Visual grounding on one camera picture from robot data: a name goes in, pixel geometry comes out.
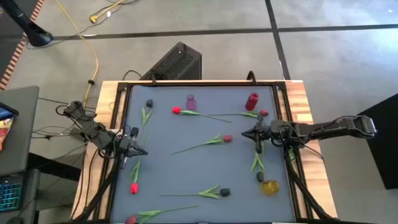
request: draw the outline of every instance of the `purple vase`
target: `purple vase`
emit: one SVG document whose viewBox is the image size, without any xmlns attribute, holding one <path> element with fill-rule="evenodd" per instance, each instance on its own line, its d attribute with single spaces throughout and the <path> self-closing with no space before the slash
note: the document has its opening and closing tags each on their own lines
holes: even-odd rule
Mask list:
<svg viewBox="0 0 398 224">
<path fill-rule="evenodd" d="M 185 107 L 187 108 L 187 110 L 192 110 L 192 111 L 197 109 L 197 103 L 193 95 L 191 94 L 187 95 L 187 102 L 185 103 Z"/>
</svg>

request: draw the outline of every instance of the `desk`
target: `desk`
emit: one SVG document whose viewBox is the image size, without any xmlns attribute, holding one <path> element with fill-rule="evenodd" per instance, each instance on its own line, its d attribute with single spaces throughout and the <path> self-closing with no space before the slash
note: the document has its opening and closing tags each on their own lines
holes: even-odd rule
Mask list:
<svg viewBox="0 0 398 224">
<path fill-rule="evenodd" d="M 228 82 L 228 83 L 247 83 L 250 81 L 241 81 L 241 80 L 233 80 L 233 81 L 225 81 L 225 80 L 197 80 L 197 81 L 175 81 L 175 80 L 169 80 L 169 81 L 162 81 L 159 83 L 192 83 L 192 82 L 197 82 L 197 83 L 203 83 L 203 82 L 212 82 L 212 83 L 220 83 L 220 82 Z M 276 80 L 267 80 L 267 82 L 276 82 Z M 107 128 L 110 127 L 111 125 L 111 118 L 112 118 L 112 106 L 115 101 L 116 97 L 116 92 L 117 92 L 117 87 L 118 84 L 121 82 L 117 81 L 108 81 L 108 82 L 103 82 L 103 86 L 101 89 L 101 93 L 99 95 L 99 100 L 98 100 L 98 105 L 96 109 L 97 117 L 96 121 L 103 123 Z M 150 83 L 150 81 L 134 81 L 134 82 L 129 82 L 129 83 L 134 83 L 139 85 L 140 83 Z M 285 82 L 286 89 L 287 89 L 287 97 L 289 99 L 289 104 L 290 104 L 290 110 L 292 112 L 292 117 L 295 122 L 304 122 L 304 123 L 311 123 L 312 122 L 312 116 L 310 113 L 310 108 L 308 105 L 308 100 L 307 96 L 305 93 L 304 85 L 301 81 L 286 81 Z M 278 91 L 278 99 L 279 103 L 281 105 L 282 109 L 282 117 L 287 118 L 287 110 L 284 106 L 284 99 L 282 94 L 279 94 L 280 90 Z M 124 101 L 124 95 L 122 94 L 120 96 L 121 101 Z M 119 127 L 120 125 L 120 120 L 121 120 L 121 112 L 123 111 L 123 104 L 119 104 L 118 107 L 118 115 L 116 117 L 116 127 Z M 309 146 L 316 149 L 318 152 L 320 152 L 319 145 L 316 141 L 312 141 L 309 143 Z M 88 166 L 90 164 L 90 154 L 93 155 L 94 151 L 96 150 L 96 147 L 93 145 L 89 144 L 87 153 L 88 156 L 86 157 L 86 164 L 85 164 L 85 169 L 84 169 L 84 181 L 83 181 L 83 189 L 82 189 L 82 195 L 86 195 L 87 190 L 88 190 L 88 201 L 91 200 L 92 196 L 94 196 L 96 189 L 98 188 L 98 181 L 100 179 L 100 172 L 98 170 L 101 170 L 102 165 L 103 165 L 103 160 L 100 157 L 95 157 L 93 161 L 93 168 L 91 171 L 91 180 L 90 180 L 90 189 L 87 189 L 87 180 L 88 180 Z M 320 158 L 317 157 L 317 155 L 314 155 L 310 151 L 306 151 L 304 149 L 301 150 L 301 156 L 302 156 L 302 164 L 303 164 L 303 171 L 305 174 L 305 180 L 307 182 L 307 187 L 309 191 L 313 194 L 313 196 L 317 199 L 318 203 L 328 212 L 330 215 L 336 217 L 336 210 L 335 206 L 333 203 L 333 199 L 331 196 L 330 192 L 330 187 L 328 183 L 328 179 L 326 176 L 325 172 L 325 167 L 323 165 L 323 162 Z M 75 204 L 74 207 L 76 206 L 77 203 L 77 198 L 78 195 L 76 195 L 75 199 Z M 107 204 L 107 198 L 108 198 L 108 192 L 104 194 L 103 201 L 101 203 L 101 206 L 99 208 L 99 216 L 98 218 L 104 218 L 104 215 L 106 213 L 106 204 Z M 85 202 L 85 197 L 82 196 L 80 199 L 80 203 L 78 205 L 76 215 L 79 215 L 84 207 L 84 202 Z M 306 217 L 307 214 L 305 213 L 305 206 L 304 202 L 302 199 L 302 196 L 298 192 L 298 202 L 300 205 L 300 213 L 302 217 Z"/>
<path fill-rule="evenodd" d="M 0 92 L 0 102 L 19 112 L 19 116 L 14 118 L 7 138 L 3 142 L 3 150 L 0 152 L 0 177 L 25 172 L 25 191 L 22 193 L 24 210 L 21 218 L 26 224 L 34 222 L 35 197 L 40 172 L 75 181 L 80 175 L 80 169 L 76 167 L 29 152 L 38 96 L 37 86 Z M 0 213 L 0 223 L 6 223 L 11 217 L 18 216 L 19 212 L 20 210 Z"/>
</svg>

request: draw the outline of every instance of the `wooden frame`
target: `wooden frame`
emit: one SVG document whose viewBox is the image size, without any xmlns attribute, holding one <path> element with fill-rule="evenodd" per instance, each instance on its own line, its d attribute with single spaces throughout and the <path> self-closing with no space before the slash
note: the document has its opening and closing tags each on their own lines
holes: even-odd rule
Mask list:
<svg viewBox="0 0 398 224">
<path fill-rule="evenodd" d="M 157 83 L 251 83 L 250 80 L 162 80 L 157 81 Z M 258 80 L 258 83 L 261 82 L 284 82 L 286 85 L 287 90 L 287 98 L 289 100 L 290 111 L 292 114 L 292 119 L 295 122 L 302 122 L 302 123 L 312 123 L 312 116 L 310 112 L 310 107 L 308 105 L 307 95 L 304 89 L 304 84 L 302 81 L 283 81 L 283 80 Z M 103 123 L 107 128 L 111 125 L 111 118 L 113 113 L 113 105 L 116 98 L 117 88 L 120 83 L 132 83 L 135 85 L 140 84 L 150 84 L 152 81 L 106 81 L 103 82 L 101 93 L 99 94 L 98 104 L 96 108 L 96 121 Z M 278 98 L 280 107 L 282 110 L 282 117 L 287 119 L 287 108 L 284 105 L 284 99 L 282 94 L 279 94 L 281 90 L 278 90 Z M 125 95 L 122 94 L 120 96 L 120 100 L 124 101 Z M 116 127 L 120 126 L 121 114 L 123 111 L 123 103 L 119 104 L 118 117 L 116 118 Z M 308 144 L 310 147 L 314 148 L 320 153 L 320 147 L 317 141 L 311 141 Z M 83 210 L 85 205 L 85 197 L 88 190 L 88 201 L 92 199 L 94 194 L 98 189 L 98 185 L 100 182 L 100 173 L 103 166 L 104 160 L 99 156 L 96 156 L 93 160 L 93 168 L 91 170 L 91 179 L 90 179 L 90 189 L 87 189 L 87 180 L 88 180 L 88 170 L 91 158 L 96 151 L 96 147 L 93 144 L 89 144 L 87 148 L 87 155 L 85 161 L 85 168 L 84 168 L 84 182 L 83 188 L 81 193 L 80 203 L 76 210 L 76 214 L 74 217 L 77 217 Z M 336 217 L 336 210 L 335 205 L 333 202 L 333 198 L 331 196 L 330 186 L 328 182 L 328 178 L 326 176 L 325 166 L 323 161 L 314 153 L 304 150 L 301 150 L 301 160 L 303 171 L 305 175 L 305 180 L 307 183 L 307 188 L 318 201 L 318 203 L 325 209 L 327 213 L 331 216 Z M 80 193 L 80 181 L 78 185 L 77 194 L 75 197 L 75 203 L 73 205 L 73 209 L 75 209 L 78 196 Z M 297 195 L 298 195 L 298 204 L 300 207 L 301 217 L 307 217 L 307 213 L 305 210 L 305 203 L 304 199 L 296 187 Z M 108 194 L 109 189 L 103 195 L 103 200 L 101 202 L 100 208 L 98 208 L 97 214 L 98 218 L 104 218 L 106 213 L 106 206 L 108 202 Z"/>
</svg>

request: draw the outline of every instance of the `yellow cable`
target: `yellow cable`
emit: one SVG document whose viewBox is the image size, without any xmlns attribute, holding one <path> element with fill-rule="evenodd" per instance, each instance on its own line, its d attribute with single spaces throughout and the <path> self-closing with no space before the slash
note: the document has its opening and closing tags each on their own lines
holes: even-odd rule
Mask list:
<svg viewBox="0 0 398 224">
<path fill-rule="evenodd" d="M 106 11 L 112 9 L 113 7 L 115 7 L 115 6 L 117 6 L 118 4 L 122 3 L 123 1 L 124 1 L 124 0 L 118 1 L 118 2 L 115 3 L 113 6 L 111 6 L 111 7 L 107 8 L 107 9 L 105 9 L 104 11 L 102 11 L 102 12 L 101 12 L 100 14 L 98 14 L 97 16 L 98 16 L 98 17 L 99 17 L 99 16 L 102 16 Z"/>
<path fill-rule="evenodd" d="M 57 3 L 58 7 L 63 11 L 63 13 L 68 17 L 68 19 L 70 20 L 70 22 L 71 22 L 72 25 L 74 26 L 74 28 L 75 28 L 77 34 L 79 35 L 80 39 L 84 40 L 85 43 L 90 47 L 90 49 L 91 49 L 91 51 L 92 51 L 92 53 L 93 53 L 93 55 L 94 55 L 94 58 L 95 58 L 95 71 L 94 71 L 93 77 L 91 78 L 92 80 L 94 80 L 94 79 L 95 79 L 95 76 L 97 76 L 97 73 L 98 73 L 98 57 L 97 57 L 97 54 L 96 54 L 96 52 L 95 52 L 93 46 L 80 34 L 80 31 L 79 31 L 79 29 L 77 28 L 75 22 L 74 22 L 74 21 L 72 20 L 72 18 L 69 16 L 69 14 L 68 14 L 68 12 L 65 10 L 65 8 L 63 8 L 63 6 L 61 5 L 61 3 L 59 3 L 57 0 L 54 0 L 54 1 L 55 1 L 55 3 Z M 86 96 L 85 96 L 84 104 L 83 104 L 84 106 L 86 106 L 87 98 L 88 98 L 88 93 L 90 92 L 91 86 L 92 86 L 92 84 L 89 83 L 89 84 L 88 84 L 87 91 L 86 91 Z"/>
<path fill-rule="evenodd" d="M 107 12 L 108 10 L 110 10 L 113 7 L 117 6 L 118 4 L 122 3 L 123 1 L 125 1 L 125 0 L 118 1 L 117 3 L 113 4 L 112 6 L 110 6 L 110 7 L 106 8 L 106 9 L 104 9 L 103 11 L 101 11 L 101 13 L 99 13 L 98 15 L 91 15 L 90 16 L 90 21 L 92 23 L 96 23 L 98 18 L 99 18 L 99 16 L 102 16 L 105 12 Z"/>
</svg>

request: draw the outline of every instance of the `keyboard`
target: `keyboard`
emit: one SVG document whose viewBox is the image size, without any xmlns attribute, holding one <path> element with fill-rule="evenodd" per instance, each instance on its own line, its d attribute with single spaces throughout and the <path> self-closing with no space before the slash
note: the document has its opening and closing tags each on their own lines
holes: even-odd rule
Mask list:
<svg viewBox="0 0 398 224">
<path fill-rule="evenodd" d="M 0 177 L 0 213 L 21 208 L 23 183 L 22 174 Z"/>
</svg>

